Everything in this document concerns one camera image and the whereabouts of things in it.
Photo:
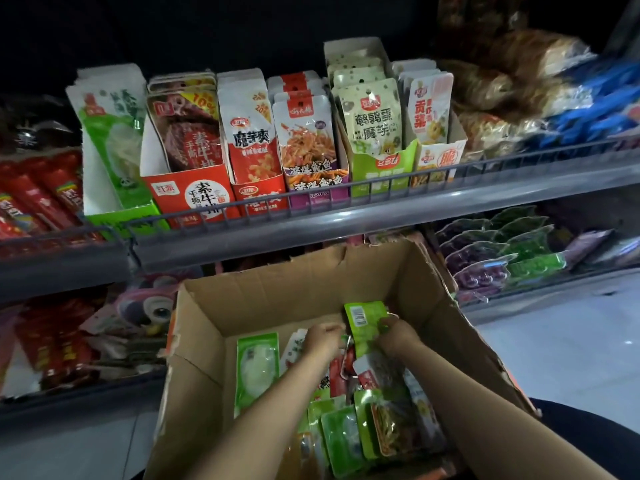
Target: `hand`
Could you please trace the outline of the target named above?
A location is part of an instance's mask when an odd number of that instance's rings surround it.
[[[400,358],[401,352],[407,345],[418,342],[420,337],[413,327],[404,320],[397,317],[387,317],[380,320],[380,326],[386,327],[386,331],[382,331],[376,343],[386,355],[391,358]]]
[[[307,330],[304,354],[318,355],[327,363],[340,354],[344,323],[321,323]]]

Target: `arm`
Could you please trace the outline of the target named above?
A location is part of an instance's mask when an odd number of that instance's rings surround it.
[[[291,436],[329,363],[340,350],[342,324],[315,325],[293,366],[244,411],[191,480],[272,480]]]
[[[535,418],[424,345],[411,325],[398,319],[383,323],[388,331],[380,335],[379,346],[412,372],[480,480],[614,480]]]

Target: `white tiled floor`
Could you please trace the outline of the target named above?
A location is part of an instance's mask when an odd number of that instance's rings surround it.
[[[479,327],[524,391],[640,433],[640,303],[597,296]],[[148,459],[157,404],[0,435],[3,480],[128,480]]]

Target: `dark pants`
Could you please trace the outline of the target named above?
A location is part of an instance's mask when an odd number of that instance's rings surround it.
[[[542,423],[546,427],[618,480],[637,480],[640,472],[640,435],[587,411],[540,399],[532,399],[532,402],[542,411]],[[132,480],[142,480],[143,473]],[[472,480],[476,477],[468,472],[457,478]]]

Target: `barcode label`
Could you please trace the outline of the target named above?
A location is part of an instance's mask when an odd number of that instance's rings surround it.
[[[353,324],[356,326],[364,326],[367,324],[367,316],[364,314],[364,309],[361,306],[351,307],[351,318],[353,318]]]

